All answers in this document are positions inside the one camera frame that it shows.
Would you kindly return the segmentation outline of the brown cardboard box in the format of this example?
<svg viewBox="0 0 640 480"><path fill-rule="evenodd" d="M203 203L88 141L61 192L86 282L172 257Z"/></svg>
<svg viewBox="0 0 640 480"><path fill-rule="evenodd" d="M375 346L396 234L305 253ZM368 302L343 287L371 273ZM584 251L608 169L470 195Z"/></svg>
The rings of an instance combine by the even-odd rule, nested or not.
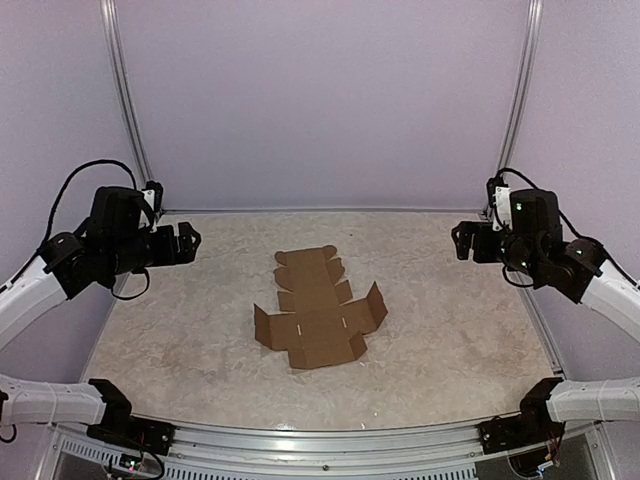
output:
<svg viewBox="0 0 640 480"><path fill-rule="evenodd" d="M356 299L333 245L278 251L274 279L279 312L254 307L254 337L261 345L287 353L298 370L358 360L365 337L379 329L388 309L377 284Z"/></svg>

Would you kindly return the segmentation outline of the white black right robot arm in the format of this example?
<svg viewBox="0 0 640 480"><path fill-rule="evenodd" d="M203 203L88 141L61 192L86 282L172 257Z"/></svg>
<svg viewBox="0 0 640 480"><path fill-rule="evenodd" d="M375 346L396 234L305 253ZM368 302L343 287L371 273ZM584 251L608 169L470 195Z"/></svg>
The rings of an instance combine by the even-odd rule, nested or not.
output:
<svg viewBox="0 0 640 480"><path fill-rule="evenodd" d="M587 237L564 240L553 192L498 186L491 204L493 221L462 221L452 229L458 259L499 263L505 271L529 277L530 288L551 287L633 339L639 337L638 282L619 271L601 242ZM511 433L518 442L531 444L551 422L638 419L636 378L588 382L548 378L521 400Z"/></svg>

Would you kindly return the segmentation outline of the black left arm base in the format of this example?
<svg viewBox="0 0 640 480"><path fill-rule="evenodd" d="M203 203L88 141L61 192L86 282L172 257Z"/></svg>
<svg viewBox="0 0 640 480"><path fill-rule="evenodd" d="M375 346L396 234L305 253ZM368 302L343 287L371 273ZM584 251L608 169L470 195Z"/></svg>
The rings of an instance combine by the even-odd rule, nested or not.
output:
<svg viewBox="0 0 640 480"><path fill-rule="evenodd" d="M171 423L130 416L119 424L90 425L86 434L110 445L167 456L175 431Z"/></svg>

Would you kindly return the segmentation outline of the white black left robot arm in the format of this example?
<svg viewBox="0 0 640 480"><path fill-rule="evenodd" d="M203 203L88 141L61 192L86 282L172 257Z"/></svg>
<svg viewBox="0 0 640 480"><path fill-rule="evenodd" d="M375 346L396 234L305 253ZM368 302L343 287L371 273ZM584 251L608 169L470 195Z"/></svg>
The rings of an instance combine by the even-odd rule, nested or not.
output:
<svg viewBox="0 0 640 480"><path fill-rule="evenodd" d="M112 289L120 275L147 277L152 268L194 262L201 236L188 222L157 223L162 193L157 182L143 190L98 188L81 225L46 240L2 285L1 344L93 284ZM2 376L2 426L66 422L100 426L121 445L140 434L130 401L108 380L69 384Z"/></svg>

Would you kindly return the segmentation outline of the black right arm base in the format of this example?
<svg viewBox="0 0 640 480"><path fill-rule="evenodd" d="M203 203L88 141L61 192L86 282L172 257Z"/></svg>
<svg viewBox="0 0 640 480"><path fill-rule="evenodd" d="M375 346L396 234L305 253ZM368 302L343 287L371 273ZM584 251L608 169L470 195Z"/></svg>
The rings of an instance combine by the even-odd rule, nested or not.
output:
<svg viewBox="0 0 640 480"><path fill-rule="evenodd" d="M483 453L488 455L558 439L564 435L565 424L552 421L548 413L529 411L493 417L477 429Z"/></svg>

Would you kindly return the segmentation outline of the right aluminium frame post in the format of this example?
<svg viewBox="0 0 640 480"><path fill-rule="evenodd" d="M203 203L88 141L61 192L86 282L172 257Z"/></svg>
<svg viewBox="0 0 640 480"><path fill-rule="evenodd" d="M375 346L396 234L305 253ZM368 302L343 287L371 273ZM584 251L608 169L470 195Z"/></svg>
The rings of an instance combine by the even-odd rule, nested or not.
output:
<svg viewBox="0 0 640 480"><path fill-rule="evenodd" d="M500 170L510 167L516 147L520 125L524 115L528 90L534 71L539 42L544 1L530 0L524 31L516 83L507 119L506 131L499 150L498 163L492 177Z"/></svg>

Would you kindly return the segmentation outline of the aluminium frame post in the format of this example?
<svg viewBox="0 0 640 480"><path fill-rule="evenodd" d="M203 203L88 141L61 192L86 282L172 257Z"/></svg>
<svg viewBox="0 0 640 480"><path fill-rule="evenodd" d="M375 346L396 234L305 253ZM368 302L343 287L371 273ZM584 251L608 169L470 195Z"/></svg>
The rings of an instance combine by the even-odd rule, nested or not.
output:
<svg viewBox="0 0 640 480"><path fill-rule="evenodd" d="M492 177L500 170L510 167L516 147L520 125L524 115L528 90L534 71L539 42L544 1L530 0L524 31L516 83L507 119L506 131L499 150L498 163Z"/></svg>
<svg viewBox="0 0 640 480"><path fill-rule="evenodd" d="M143 183L153 181L154 175L147 158L128 80L123 43L119 31L116 2L114 0L100 0L99 6L106 46L114 76L115 89L131 146L134 164Z"/></svg>

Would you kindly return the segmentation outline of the left aluminium frame post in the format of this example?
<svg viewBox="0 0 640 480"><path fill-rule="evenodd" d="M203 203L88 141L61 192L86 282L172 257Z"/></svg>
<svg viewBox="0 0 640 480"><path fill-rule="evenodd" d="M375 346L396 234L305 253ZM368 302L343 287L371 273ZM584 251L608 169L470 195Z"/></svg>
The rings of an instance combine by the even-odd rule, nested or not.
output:
<svg viewBox="0 0 640 480"><path fill-rule="evenodd" d="M154 175L147 158L128 80L123 43L119 31L116 2L114 0L100 0L99 6L106 46L114 76L115 89L131 146L134 164L143 183L153 181Z"/></svg>

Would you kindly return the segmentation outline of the front aluminium frame rail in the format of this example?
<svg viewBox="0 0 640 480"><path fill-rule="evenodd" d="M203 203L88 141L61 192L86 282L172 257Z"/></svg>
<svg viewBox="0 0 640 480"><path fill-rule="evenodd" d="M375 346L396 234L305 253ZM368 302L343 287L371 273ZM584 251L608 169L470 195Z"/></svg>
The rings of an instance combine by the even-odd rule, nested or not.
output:
<svg viewBox="0 0 640 480"><path fill-rule="evenodd" d="M165 479L474 479L513 478L517 454L549 446L485 454L474 421L430 427L353 431L285 431L178 423ZM603 425L567 424L542 479L622 479ZM123 453L58 426L36 479L106 479Z"/></svg>

